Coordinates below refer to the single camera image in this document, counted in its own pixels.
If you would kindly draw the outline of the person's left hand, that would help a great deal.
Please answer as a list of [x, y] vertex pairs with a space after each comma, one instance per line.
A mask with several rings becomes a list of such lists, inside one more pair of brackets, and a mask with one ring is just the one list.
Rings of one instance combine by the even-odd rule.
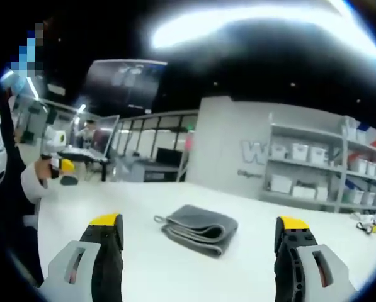
[[38, 180], [44, 188], [47, 187], [47, 180], [52, 177], [51, 172], [51, 160], [50, 159], [38, 159], [34, 163], [35, 172]]

